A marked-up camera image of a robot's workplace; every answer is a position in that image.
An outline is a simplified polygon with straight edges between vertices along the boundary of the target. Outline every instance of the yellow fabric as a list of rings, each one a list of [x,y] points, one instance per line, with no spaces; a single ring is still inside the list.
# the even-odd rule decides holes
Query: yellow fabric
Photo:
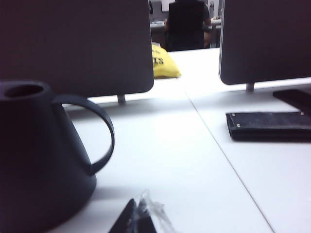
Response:
[[[154,65],[154,76],[175,78],[181,75],[177,65],[165,49],[152,45],[152,58]]]

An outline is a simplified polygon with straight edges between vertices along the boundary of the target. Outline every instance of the black mug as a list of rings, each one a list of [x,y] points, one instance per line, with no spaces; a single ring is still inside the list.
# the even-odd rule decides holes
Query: black mug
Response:
[[[83,106],[107,124],[111,145],[96,163],[62,103]],[[0,232],[40,232],[73,216],[91,197],[114,144],[109,116],[86,98],[55,95],[41,82],[0,81]]]

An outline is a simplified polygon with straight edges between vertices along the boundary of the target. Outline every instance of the black wallet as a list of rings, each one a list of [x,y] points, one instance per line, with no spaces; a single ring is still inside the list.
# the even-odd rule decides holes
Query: black wallet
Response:
[[[303,112],[226,113],[235,140],[311,141],[311,117]]]

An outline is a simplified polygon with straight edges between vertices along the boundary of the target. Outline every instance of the computer screen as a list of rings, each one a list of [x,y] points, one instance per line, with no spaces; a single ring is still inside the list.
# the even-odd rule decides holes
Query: computer screen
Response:
[[[0,81],[39,80],[86,97],[154,83],[146,0],[1,0],[0,35]]]
[[[225,84],[311,77],[309,0],[225,0],[223,17]]]
[[[175,0],[161,0],[161,6],[163,12],[169,11],[169,4],[175,2]]]

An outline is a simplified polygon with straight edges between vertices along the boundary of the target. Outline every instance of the desk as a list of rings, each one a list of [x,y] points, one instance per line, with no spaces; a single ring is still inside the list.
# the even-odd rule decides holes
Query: desk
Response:
[[[272,232],[179,80],[156,80],[148,93],[126,98],[124,106],[102,104],[115,126],[116,147],[97,174],[95,193],[52,233],[105,233],[128,200],[144,189],[165,204],[179,232]],[[90,112],[67,111],[95,161],[109,146],[107,129]]]
[[[221,24],[221,19],[211,19],[209,28],[211,29],[212,26],[221,26]],[[164,21],[153,21],[150,23],[150,28],[164,28]]]
[[[234,142],[225,113],[295,111],[273,98],[272,92],[289,85],[311,91],[311,79],[256,83],[255,92],[249,94],[244,84],[227,86],[220,81],[218,49],[172,52],[171,56],[183,74],[180,82],[189,99],[274,232],[310,233],[311,144]]]

